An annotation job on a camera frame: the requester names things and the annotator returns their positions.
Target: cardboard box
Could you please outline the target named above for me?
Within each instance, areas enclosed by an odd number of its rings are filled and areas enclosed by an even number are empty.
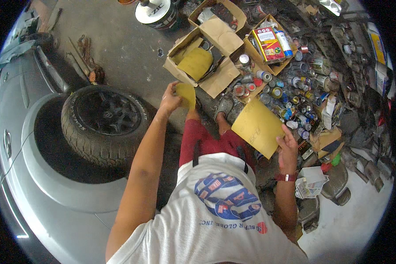
[[[214,47],[227,57],[211,77],[199,83],[199,86],[204,91],[212,98],[216,98],[240,74],[229,56],[243,45],[243,41],[217,16],[212,16],[200,27],[195,28],[188,35],[177,40],[174,47],[169,50],[163,67],[181,82],[197,87],[198,84],[193,79],[188,77],[184,71],[177,68],[172,57],[180,50],[187,48],[196,37],[200,36],[206,37]]]
[[[283,30],[283,32],[285,32],[285,30],[284,30],[283,27],[280,25],[280,23],[277,22],[277,21],[275,20],[275,18],[274,18],[272,15],[266,16],[266,17],[265,17],[263,20],[261,20],[253,29],[257,29],[257,28],[260,26],[260,24],[261,24],[262,22],[265,21],[265,19],[267,19],[268,21],[270,21],[270,19],[271,19],[273,22],[277,23],[277,25],[278,25],[277,29]],[[245,39],[244,39],[244,45],[245,45],[245,47],[246,47],[247,50],[248,50],[248,53],[247,53],[247,54],[248,54],[250,57],[253,58],[255,64],[258,64],[258,66],[259,66],[263,71],[268,71],[269,73],[271,73],[271,74],[273,74],[273,75],[275,75],[275,76],[278,75],[278,74],[280,73],[280,71],[282,71],[282,70],[286,67],[286,65],[293,59],[293,57],[292,57],[292,58],[286,59],[286,60],[283,62],[283,64],[280,65],[280,66],[273,66],[273,65],[269,66],[269,65],[266,65],[266,64],[265,64],[265,62],[264,62],[263,58],[261,57],[261,55],[259,54],[259,52],[258,52],[258,51],[254,48],[254,46],[251,44],[251,42],[250,42],[249,39],[248,39],[248,36],[246,36]],[[298,49],[296,48],[296,45],[292,43],[292,44],[290,45],[290,48],[292,49],[293,56],[295,56],[296,52],[298,51]]]
[[[198,21],[198,16],[202,12],[202,10],[206,7],[211,7],[216,3],[220,3],[224,5],[232,15],[238,20],[238,27],[235,32],[238,32],[242,29],[247,22],[247,16],[242,12],[240,8],[238,8],[234,3],[229,0],[205,0],[202,2],[188,17],[188,21],[191,25],[195,27],[199,27],[196,22]]]

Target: white t-shirt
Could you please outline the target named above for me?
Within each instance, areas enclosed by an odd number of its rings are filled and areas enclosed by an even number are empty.
[[[261,205],[255,175],[227,153],[184,164],[169,202],[107,262],[308,263]]]

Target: wristwatch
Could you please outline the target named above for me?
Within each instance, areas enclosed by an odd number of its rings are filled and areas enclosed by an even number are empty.
[[[298,175],[296,172],[294,174],[275,174],[276,181],[295,182],[297,177]]]

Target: foot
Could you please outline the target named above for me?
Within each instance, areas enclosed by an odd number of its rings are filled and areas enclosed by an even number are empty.
[[[217,107],[216,113],[214,113],[214,121],[216,121],[216,118],[220,113],[224,114],[223,117],[226,118],[232,108],[233,101],[231,99],[223,98]]]

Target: man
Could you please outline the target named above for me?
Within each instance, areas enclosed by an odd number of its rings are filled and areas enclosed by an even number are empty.
[[[155,214],[166,125],[182,101],[174,96],[177,83],[168,85],[133,159],[107,263],[306,263],[295,234],[297,143],[282,125],[286,136],[277,138],[280,175],[271,218],[258,198],[245,141],[225,120],[232,109],[228,100],[216,111],[219,141],[195,110],[187,114],[177,186]]]

